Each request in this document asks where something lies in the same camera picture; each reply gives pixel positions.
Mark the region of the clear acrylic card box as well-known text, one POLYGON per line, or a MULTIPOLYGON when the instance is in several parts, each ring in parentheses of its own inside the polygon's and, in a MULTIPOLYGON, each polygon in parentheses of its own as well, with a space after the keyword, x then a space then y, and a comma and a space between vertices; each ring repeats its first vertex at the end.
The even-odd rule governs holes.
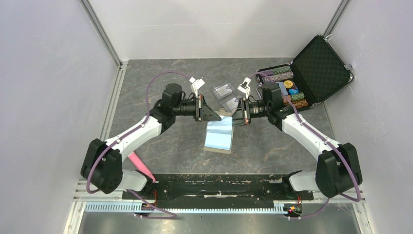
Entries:
POLYGON ((218 100, 222 100, 225 97, 231 95, 234 92, 234 87, 231 83, 224 83, 213 87, 213 94, 218 100))
POLYGON ((222 106, 227 112, 234 113, 236 112, 241 99, 241 96, 231 97, 228 100, 224 100, 222 106))

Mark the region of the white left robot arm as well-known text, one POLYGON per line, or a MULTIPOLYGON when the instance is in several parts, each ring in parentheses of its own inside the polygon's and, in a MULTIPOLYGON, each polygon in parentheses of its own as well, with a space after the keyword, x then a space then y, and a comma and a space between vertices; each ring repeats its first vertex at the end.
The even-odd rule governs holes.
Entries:
POLYGON ((94 139, 89 144, 80 174, 86 179, 90 194, 110 194, 116 189, 133 190, 140 198, 152 195, 153 185, 141 169, 123 168, 124 160, 137 148, 171 127, 177 116, 191 116, 195 121, 220 121, 222 118, 206 103, 204 96, 195 93, 184 98, 181 85, 168 84, 160 100, 143 119, 116 137, 94 139))

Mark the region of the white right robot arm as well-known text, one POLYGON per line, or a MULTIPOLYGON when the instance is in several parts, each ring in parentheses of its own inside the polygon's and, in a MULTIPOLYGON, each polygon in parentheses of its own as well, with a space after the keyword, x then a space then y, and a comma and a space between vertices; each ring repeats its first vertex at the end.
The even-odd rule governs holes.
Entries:
POLYGON ((287 175, 281 186, 282 195, 294 199, 301 191, 317 191, 327 198, 341 195, 355 202, 361 201, 362 174, 354 145, 340 144, 327 137, 309 124, 291 102, 284 106, 286 97, 276 83, 264 84, 262 99, 251 102, 249 83, 250 79, 246 78, 237 88, 245 97, 239 100, 232 116, 233 125, 249 125, 254 118, 266 117, 317 160, 315 171, 287 175))

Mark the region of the poker chips in case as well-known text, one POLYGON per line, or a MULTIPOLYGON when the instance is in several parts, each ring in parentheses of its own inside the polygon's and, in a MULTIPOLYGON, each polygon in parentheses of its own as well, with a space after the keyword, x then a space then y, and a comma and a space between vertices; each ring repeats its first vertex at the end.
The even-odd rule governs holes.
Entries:
POLYGON ((264 69, 257 75, 257 81, 260 85, 264 83, 278 84, 285 106, 290 106, 290 103, 297 109, 309 106, 304 92, 298 88, 294 81, 294 73, 289 65, 264 69))

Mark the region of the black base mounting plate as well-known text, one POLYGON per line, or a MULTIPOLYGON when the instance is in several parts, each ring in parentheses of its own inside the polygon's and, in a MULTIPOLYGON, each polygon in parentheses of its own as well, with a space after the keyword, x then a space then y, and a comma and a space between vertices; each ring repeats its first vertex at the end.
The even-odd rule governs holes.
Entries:
POLYGON ((138 192, 159 208, 272 208, 274 201, 311 201, 313 193, 294 192, 285 175, 277 174, 156 174, 138 192))

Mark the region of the black poker chip case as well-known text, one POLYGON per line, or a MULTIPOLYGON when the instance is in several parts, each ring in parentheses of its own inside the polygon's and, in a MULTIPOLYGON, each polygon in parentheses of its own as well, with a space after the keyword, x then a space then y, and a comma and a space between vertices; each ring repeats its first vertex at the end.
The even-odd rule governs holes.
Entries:
POLYGON ((294 81, 309 103, 299 111, 323 103, 354 79, 323 35, 316 35, 290 63, 260 69, 256 77, 264 69, 285 65, 291 67, 294 81))

